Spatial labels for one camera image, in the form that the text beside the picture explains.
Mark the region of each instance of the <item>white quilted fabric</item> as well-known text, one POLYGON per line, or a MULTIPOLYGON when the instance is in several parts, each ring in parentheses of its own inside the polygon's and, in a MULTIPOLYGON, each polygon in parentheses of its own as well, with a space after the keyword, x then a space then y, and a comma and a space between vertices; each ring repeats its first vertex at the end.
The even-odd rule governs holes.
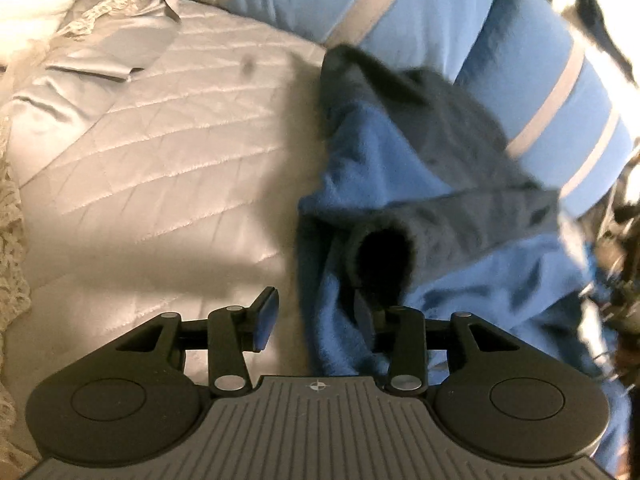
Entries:
MULTIPOLYGON (((276 286, 280 317, 250 373, 306 371, 294 237, 324 165, 323 51, 213 7, 180 14, 175 43, 21 189, 33 308, 7 333, 4 380, 24 449, 40 380, 163 311, 206 317, 276 286)), ((206 382, 204 355, 187 369, 206 382)))

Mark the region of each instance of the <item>quilted bedspread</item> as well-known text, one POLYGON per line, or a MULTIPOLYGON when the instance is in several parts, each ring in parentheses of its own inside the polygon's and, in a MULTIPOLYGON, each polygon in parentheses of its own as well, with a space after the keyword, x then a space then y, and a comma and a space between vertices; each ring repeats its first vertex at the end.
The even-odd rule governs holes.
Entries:
MULTIPOLYGON (((278 323, 248 368, 306 371, 294 234, 324 165, 323 50, 202 4, 179 13, 164 54, 21 187, 33 306, 6 334, 4 384, 23 449, 35 452, 22 413, 40 380, 163 311, 206 317, 276 286, 278 323)), ((187 373, 205 383, 206 356, 187 373)))

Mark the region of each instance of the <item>crosshair symbol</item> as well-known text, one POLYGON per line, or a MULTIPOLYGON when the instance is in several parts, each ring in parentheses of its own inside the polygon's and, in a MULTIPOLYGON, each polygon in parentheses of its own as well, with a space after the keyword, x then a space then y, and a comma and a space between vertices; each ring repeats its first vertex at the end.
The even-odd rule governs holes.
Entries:
POLYGON ((322 381, 314 381, 309 387, 315 392, 321 392, 327 387, 327 384, 324 384, 322 381))

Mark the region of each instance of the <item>metal screw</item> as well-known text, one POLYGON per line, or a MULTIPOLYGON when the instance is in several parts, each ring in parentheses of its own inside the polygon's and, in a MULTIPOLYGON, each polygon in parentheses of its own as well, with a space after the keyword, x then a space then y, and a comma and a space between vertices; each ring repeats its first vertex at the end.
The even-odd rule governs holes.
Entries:
POLYGON ((235 392, 244 388, 246 381, 239 375, 223 375, 218 377, 213 385, 223 392, 235 392))
POLYGON ((422 381, 413 375, 396 375, 391 379, 391 386, 401 392, 411 392, 422 386, 422 381))

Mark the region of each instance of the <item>ribbed gray panel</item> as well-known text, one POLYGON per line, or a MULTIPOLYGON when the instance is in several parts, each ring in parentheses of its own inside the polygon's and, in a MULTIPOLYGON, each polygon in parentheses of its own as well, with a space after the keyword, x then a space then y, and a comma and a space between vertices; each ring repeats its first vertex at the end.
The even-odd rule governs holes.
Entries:
POLYGON ((47 460, 30 480, 605 480, 590 459, 545 468, 500 465, 449 439, 417 399, 371 378, 267 377, 251 395, 213 404, 198 430, 133 466, 47 460))

